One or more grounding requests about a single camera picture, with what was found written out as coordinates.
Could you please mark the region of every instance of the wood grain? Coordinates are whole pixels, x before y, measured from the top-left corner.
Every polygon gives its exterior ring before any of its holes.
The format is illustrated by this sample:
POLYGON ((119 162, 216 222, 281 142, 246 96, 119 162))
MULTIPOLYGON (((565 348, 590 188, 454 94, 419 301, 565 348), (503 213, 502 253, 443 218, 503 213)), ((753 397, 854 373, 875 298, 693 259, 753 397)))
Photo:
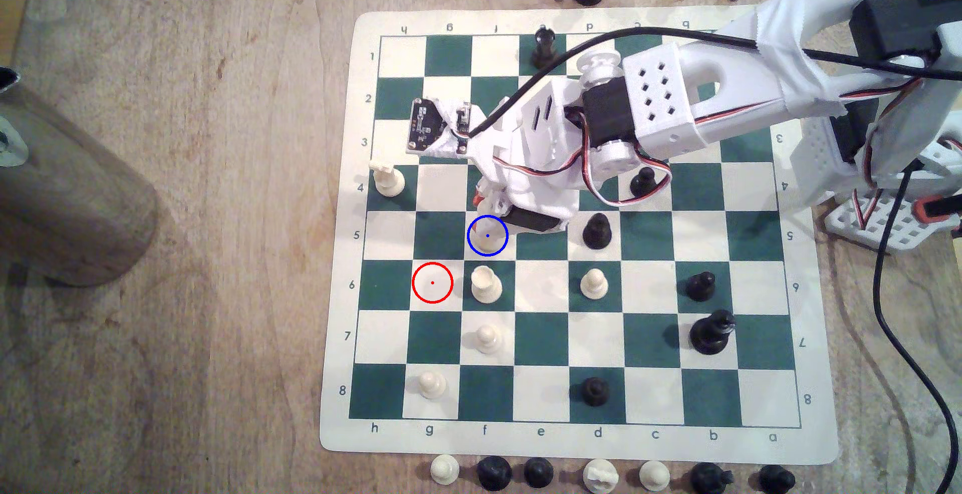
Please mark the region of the wood grain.
MULTIPOLYGON (((367 11, 561 7, 574 6, 29 0, 15 61, 26 82, 143 173, 162 214, 150 250, 109 285, 56 287, 0 266, 0 489, 453 491, 428 478, 431 455, 335 453, 318 441, 352 28, 367 11)), ((813 45, 851 51, 844 29, 813 45)), ((873 256, 818 239, 842 451, 831 465, 792 467, 795 491, 931 492, 944 422, 874 324, 873 256)), ((931 239, 887 261, 882 299, 958 412, 954 267, 947 237, 931 239)), ((554 463, 551 492, 582 492, 585 462, 554 463)), ((616 492, 642 491, 639 464, 616 465, 616 492)), ((689 490, 691 464, 669 467, 672 491, 689 490)), ((757 466, 733 469, 747 491, 757 466)), ((481 492, 462 475, 458 492, 481 492)))

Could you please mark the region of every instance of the white chess piece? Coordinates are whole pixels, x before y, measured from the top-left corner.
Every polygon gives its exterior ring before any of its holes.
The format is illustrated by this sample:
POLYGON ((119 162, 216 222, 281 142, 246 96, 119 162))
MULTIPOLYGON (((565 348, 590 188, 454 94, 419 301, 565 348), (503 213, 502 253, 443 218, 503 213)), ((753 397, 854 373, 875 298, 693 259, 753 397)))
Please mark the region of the white chess piece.
POLYGON ((460 471, 461 466, 450 454, 438 454, 431 462, 431 478, 437 484, 451 484, 460 471))
POLYGON ((428 400, 440 398, 447 390, 447 380, 441 374, 434 372, 424 372, 417 377, 417 388, 421 395, 428 400))
POLYGON ((592 301, 608 294, 608 279, 601 269, 591 269, 581 278, 581 292, 592 301))
POLYGON ((585 487, 595 494, 608 494, 618 484, 618 470, 604 458, 596 458, 585 466, 581 474, 585 487))
POLYGON ((478 303, 491 304, 501 297, 501 279, 486 265, 476 267, 471 271, 471 294, 478 303))
POLYGON ((376 160, 367 166, 374 171, 374 187, 381 195, 394 197, 404 190, 404 175, 394 166, 376 160))
POLYGON ((649 460, 638 470, 638 479, 642 486, 651 492, 665 490, 671 481, 671 474, 667 471, 667 466, 657 460, 649 460))

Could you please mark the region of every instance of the chessboard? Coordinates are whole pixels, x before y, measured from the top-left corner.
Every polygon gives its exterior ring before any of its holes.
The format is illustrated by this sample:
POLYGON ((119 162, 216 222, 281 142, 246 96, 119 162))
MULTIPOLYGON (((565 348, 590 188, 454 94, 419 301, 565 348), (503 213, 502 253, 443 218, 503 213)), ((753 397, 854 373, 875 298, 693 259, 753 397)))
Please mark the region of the chessboard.
MULTIPOLYGON (((674 158, 670 188, 612 209, 589 193, 567 232, 511 234, 499 254, 465 241, 480 173, 465 160, 405 152, 412 100, 457 97, 489 113, 535 69, 542 25, 563 52, 627 26, 712 30, 748 7, 371 13, 354 32, 321 389, 320 440, 334 451, 820 464, 838 453, 822 293, 810 209, 795 202, 789 154, 797 121, 674 158), (367 164, 404 175, 377 193, 367 164), (613 241, 587 248, 596 212, 613 241), (503 293, 480 304, 471 271, 494 270, 503 293), (600 268, 608 294, 579 282, 600 268), (711 271, 714 297, 680 293, 711 271), (719 354, 691 347, 691 324, 725 308, 737 327, 719 354), (480 353, 474 334, 498 327, 480 353), (418 393, 423 372, 447 383, 418 393), (586 377, 609 382, 601 406, 586 377)), ((622 57, 669 38, 601 45, 622 57)), ((551 72, 577 78, 575 60, 551 72)), ((699 97, 715 85, 699 88, 699 97)), ((605 182, 629 197, 630 175, 605 182)))

